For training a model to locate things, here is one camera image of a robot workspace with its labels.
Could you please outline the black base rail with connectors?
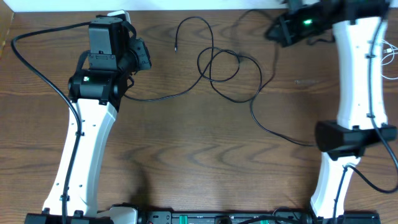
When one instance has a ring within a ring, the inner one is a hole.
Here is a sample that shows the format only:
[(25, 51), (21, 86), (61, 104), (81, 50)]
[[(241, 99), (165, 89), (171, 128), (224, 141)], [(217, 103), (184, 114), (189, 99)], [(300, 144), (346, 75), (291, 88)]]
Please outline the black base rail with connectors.
[(61, 215), (50, 214), (45, 208), (41, 213), (28, 213), (25, 223), (132, 223), (132, 224), (217, 224), (217, 223), (337, 223), (381, 224), (378, 213), (349, 212), (336, 218), (318, 220), (308, 212), (282, 207), (273, 212), (175, 212), (173, 210), (144, 210), (128, 204), (118, 204), (96, 214), (84, 216), (82, 211), (63, 220)]

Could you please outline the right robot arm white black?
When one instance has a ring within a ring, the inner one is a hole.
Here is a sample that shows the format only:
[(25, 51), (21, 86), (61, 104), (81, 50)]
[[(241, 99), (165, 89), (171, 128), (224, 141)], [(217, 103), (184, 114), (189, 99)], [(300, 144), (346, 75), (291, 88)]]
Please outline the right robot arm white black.
[(340, 103), (337, 119), (319, 121), (315, 140), (322, 154), (317, 187), (303, 223), (379, 223), (371, 213), (347, 214), (344, 201), (351, 177), (367, 147), (387, 146), (397, 137), (388, 123), (382, 89), (382, 43), (389, 0), (289, 1), (266, 38), (283, 47), (331, 30), (338, 49)]

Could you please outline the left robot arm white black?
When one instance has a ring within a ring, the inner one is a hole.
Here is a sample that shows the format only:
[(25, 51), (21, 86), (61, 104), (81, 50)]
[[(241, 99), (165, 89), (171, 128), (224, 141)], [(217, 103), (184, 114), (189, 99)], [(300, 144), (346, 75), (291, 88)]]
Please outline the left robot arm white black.
[(134, 72), (152, 66), (129, 13), (97, 16), (88, 28), (90, 48), (83, 52), (68, 81), (72, 104), (67, 138), (54, 185), (42, 211), (68, 217), (95, 217), (104, 149), (121, 99)]

